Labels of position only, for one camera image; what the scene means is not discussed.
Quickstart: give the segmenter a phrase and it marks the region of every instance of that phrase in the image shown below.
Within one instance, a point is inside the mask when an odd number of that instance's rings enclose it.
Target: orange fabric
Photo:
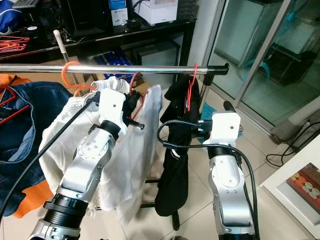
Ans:
[[[19,77],[12,74],[0,74],[0,98],[4,92],[4,87],[25,83],[31,83],[31,81],[28,78]]]
[[[47,180],[43,180],[37,185],[30,186],[22,191],[26,194],[25,198],[20,202],[16,212],[13,214],[16,218],[20,219],[28,212],[41,207],[45,201],[53,197]]]

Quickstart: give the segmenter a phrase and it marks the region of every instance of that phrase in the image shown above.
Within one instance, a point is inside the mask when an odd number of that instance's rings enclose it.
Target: wall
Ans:
[[[205,56],[218,0],[199,0],[199,10],[188,59],[188,66],[201,65]]]

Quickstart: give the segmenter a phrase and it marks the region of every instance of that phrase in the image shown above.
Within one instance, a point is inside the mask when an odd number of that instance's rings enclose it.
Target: door frame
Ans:
[[[262,63],[265,55],[267,54],[267,51],[269,50],[269,47],[273,43],[277,32],[284,21],[287,11],[290,8],[291,2],[294,0],[283,0],[282,5],[272,23],[272,26],[262,44],[260,47],[258,54],[248,72],[246,80],[243,82],[237,96],[232,98],[230,95],[228,95],[225,91],[223,91],[221,88],[219,88],[217,85],[212,84],[211,88],[220,95],[223,99],[230,101],[235,108],[243,112],[246,116],[248,116],[251,120],[254,121],[254,123],[261,127],[263,130],[265,130],[267,133],[270,133],[271,128],[274,127],[269,121],[267,121],[265,118],[263,118],[261,115],[259,115],[256,111],[251,109],[249,106],[247,106],[243,101],[243,97],[253,80],[253,77],[255,73],[258,71],[258,68],[260,67],[260,64]],[[226,14],[226,9],[228,6],[229,0],[219,0],[217,11],[214,17],[214,21],[211,28],[211,33],[208,40],[208,45],[204,54],[203,58],[203,65],[208,65],[210,56],[212,53],[212,50],[215,49],[215,46],[217,44],[218,36],[220,33],[220,29],[222,26],[223,19]]]

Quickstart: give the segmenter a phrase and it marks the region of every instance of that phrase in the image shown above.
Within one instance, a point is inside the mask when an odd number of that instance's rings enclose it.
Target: black wheel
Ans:
[[[178,231],[180,228],[180,221],[179,221],[179,215],[178,215],[178,211],[175,211],[172,215],[172,227],[173,230]]]

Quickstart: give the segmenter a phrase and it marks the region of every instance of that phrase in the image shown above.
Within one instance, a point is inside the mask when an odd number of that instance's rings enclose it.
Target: black cable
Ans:
[[[37,156],[34,157],[34,159],[29,163],[29,165],[24,169],[24,171],[21,173],[20,177],[15,181],[13,187],[11,188],[10,192],[6,196],[5,200],[3,201],[3,204],[0,209],[0,223],[2,220],[2,217],[4,215],[6,206],[10,200],[10,197],[14,193],[15,189],[17,188],[20,181],[24,178],[28,170],[31,168],[31,166],[39,160],[39,158],[50,148],[50,146],[58,139],[58,137],[71,125],[71,123],[87,108],[89,105],[93,102],[95,97],[89,99],[87,103],[54,135],[54,137],[41,149],[41,151],[38,153]]]
[[[229,146],[229,145],[222,145],[222,144],[196,144],[196,145],[177,145],[168,141],[164,141],[160,138],[160,132],[161,130],[170,124],[186,124],[186,125],[190,125],[193,127],[198,127],[198,124],[196,123],[192,123],[192,122],[187,122],[187,121],[181,121],[181,120],[169,120],[166,121],[165,123],[163,123],[158,131],[156,132],[156,137],[158,139],[158,141],[160,143],[163,144],[164,147],[166,148],[170,148],[170,149],[195,149],[195,148],[208,148],[208,147],[212,147],[212,148],[223,148],[223,149],[228,149],[228,150],[232,150],[236,153],[238,153],[243,160],[245,161],[245,164],[248,167],[249,173],[250,173],[250,179],[251,179],[251,187],[252,187],[252,198],[253,198],[253,214],[252,214],[252,218],[253,218],[253,226],[254,226],[254,231],[255,231],[255,236],[257,240],[260,240],[260,234],[259,234],[259,222],[258,222],[258,201],[257,201],[257,192],[256,192],[256,181],[255,181],[255,176],[254,176],[254,171],[251,167],[251,164],[248,160],[248,158],[246,157],[246,155],[241,152],[239,149],[233,147],[233,146]]]
[[[249,204],[250,213],[251,213],[252,220],[253,220],[254,231],[257,233],[257,236],[259,235],[259,238],[260,238],[259,227],[258,227],[258,226],[257,226],[257,227],[255,226],[255,223],[258,223],[258,221],[259,221],[259,220],[258,220],[258,214],[257,214],[257,216],[256,216],[255,213],[254,213],[254,210],[253,210],[253,208],[252,208],[252,204],[251,204],[251,201],[250,201],[250,198],[249,198],[246,181],[244,181],[243,191],[244,191],[245,199],[246,199],[246,201],[247,201],[248,204]]]
[[[282,153],[282,154],[268,154],[265,156],[266,161],[271,164],[272,166],[275,167],[282,167],[284,165],[284,157],[285,156],[289,156],[293,153],[295,153],[295,151],[292,151],[291,153],[287,153],[286,152],[295,144],[295,142],[302,136],[302,134],[304,134],[309,128],[311,128],[312,126],[316,125],[316,124],[320,124],[320,121],[316,121],[314,123],[312,123],[311,125],[309,125],[308,127],[306,127],[294,140],[293,142],[286,148],[286,150]],[[319,134],[320,130],[317,130],[315,133],[313,133],[310,137],[308,137],[303,143],[301,143],[297,148],[299,149],[301,146],[303,146],[307,141],[309,141],[309,139],[311,139],[311,137],[313,137],[315,134]],[[269,159],[269,156],[281,156],[281,164],[275,164],[271,162],[271,159]]]

